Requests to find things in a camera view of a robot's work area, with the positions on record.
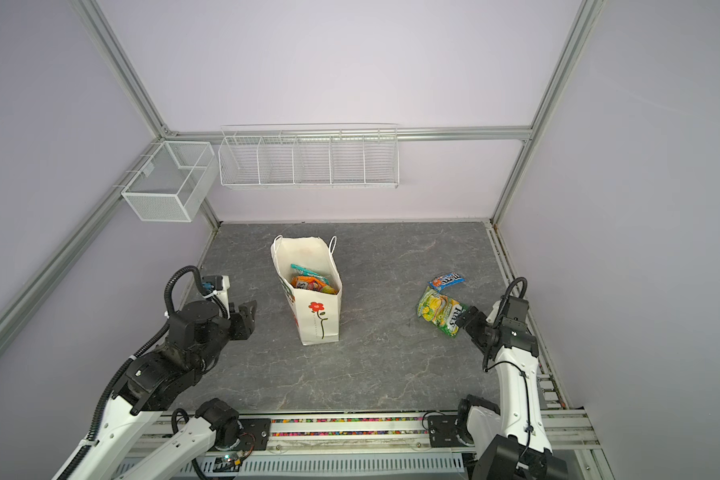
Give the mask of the blue M&M's packet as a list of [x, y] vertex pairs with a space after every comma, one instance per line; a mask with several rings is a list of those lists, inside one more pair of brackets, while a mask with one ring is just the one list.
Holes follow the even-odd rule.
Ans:
[[437, 292], [442, 292], [446, 288], [458, 285], [460, 283], [463, 283], [464, 281], [465, 278], [461, 274], [457, 272], [451, 272], [439, 275], [432, 279], [429, 282], [429, 287]]

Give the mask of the green Fox's spring tea bag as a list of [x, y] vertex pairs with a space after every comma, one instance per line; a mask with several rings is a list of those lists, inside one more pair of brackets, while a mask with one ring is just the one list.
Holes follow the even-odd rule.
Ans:
[[458, 317], [467, 306], [432, 287], [427, 287], [417, 304], [417, 316], [435, 325], [449, 337], [458, 334]]

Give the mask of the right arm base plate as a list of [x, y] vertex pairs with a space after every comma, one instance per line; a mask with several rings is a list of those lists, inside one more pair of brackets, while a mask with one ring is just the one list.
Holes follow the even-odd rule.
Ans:
[[422, 427], [433, 448], [472, 447], [473, 441], [456, 414], [427, 412], [422, 417]]

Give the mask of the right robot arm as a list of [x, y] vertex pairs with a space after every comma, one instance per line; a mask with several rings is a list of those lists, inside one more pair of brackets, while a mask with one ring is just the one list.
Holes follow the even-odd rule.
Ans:
[[475, 395], [459, 404], [459, 426], [475, 448], [471, 479], [567, 479], [566, 462], [547, 437], [538, 387], [540, 347], [527, 326], [528, 281], [510, 281], [490, 314], [476, 307], [456, 319], [482, 354], [481, 368], [498, 376], [497, 403]]

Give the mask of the teal Fox's candy bag front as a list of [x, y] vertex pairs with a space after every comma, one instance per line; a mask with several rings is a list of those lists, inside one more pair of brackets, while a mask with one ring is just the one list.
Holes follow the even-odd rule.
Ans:
[[320, 280], [321, 282], [323, 282], [325, 284], [331, 283], [331, 281], [329, 280], [329, 277], [327, 275], [320, 274], [318, 272], [315, 272], [313, 270], [310, 270], [308, 268], [302, 267], [297, 264], [291, 264], [290, 267], [294, 271], [295, 276], [312, 277], [312, 278]]

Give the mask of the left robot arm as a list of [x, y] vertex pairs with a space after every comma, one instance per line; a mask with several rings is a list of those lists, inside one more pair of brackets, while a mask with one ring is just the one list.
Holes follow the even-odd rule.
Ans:
[[[229, 288], [228, 276], [204, 276], [194, 265], [172, 275], [163, 292], [165, 324], [110, 379], [87, 434], [56, 478], [113, 478], [144, 432], [217, 365], [227, 344], [253, 334], [256, 301], [235, 305]], [[170, 479], [186, 465], [203, 478], [199, 460], [209, 451], [240, 448], [233, 456], [239, 465], [256, 445], [239, 412], [218, 398], [204, 402], [193, 415], [172, 411], [171, 429], [171, 437], [127, 470], [124, 478]]]

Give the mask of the small white mesh basket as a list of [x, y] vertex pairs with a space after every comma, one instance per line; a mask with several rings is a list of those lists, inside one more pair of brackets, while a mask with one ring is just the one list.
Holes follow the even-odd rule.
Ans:
[[218, 175], [209, 142], [163, 141], [121, 196], [143, 222], [190, 223]]

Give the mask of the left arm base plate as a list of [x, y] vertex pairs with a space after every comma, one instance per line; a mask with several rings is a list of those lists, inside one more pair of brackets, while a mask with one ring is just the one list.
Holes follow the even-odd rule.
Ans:
[[242, 418], [221, 428], [214, 448], [219, 451], [261, 451], [267, 448], [272, 422], [269, 418]]

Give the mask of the white floral paper bag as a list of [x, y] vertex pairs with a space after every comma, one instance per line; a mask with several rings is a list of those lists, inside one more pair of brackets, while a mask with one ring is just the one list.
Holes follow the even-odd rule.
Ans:
[[[325, 242], [319, 237], [287, 238], [280, 235], [270, 248], [275, 271], [304, 346], [339, 340], [343, 285], [334, 260], [336, 244], [336, 237]], [[291, 280], [295, 275], [291, 264], [327, 275], [338, 293], [328, 295], [293, 288]]]

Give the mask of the orange Fox's fruits bag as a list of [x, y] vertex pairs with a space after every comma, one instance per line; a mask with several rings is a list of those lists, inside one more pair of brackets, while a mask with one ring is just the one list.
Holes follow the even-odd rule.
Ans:
[[296, 275], [291, 280], [295, 289], [308, 290], [328, 295], [336, 295], [338, 290], [322, 277], [310, 275]]

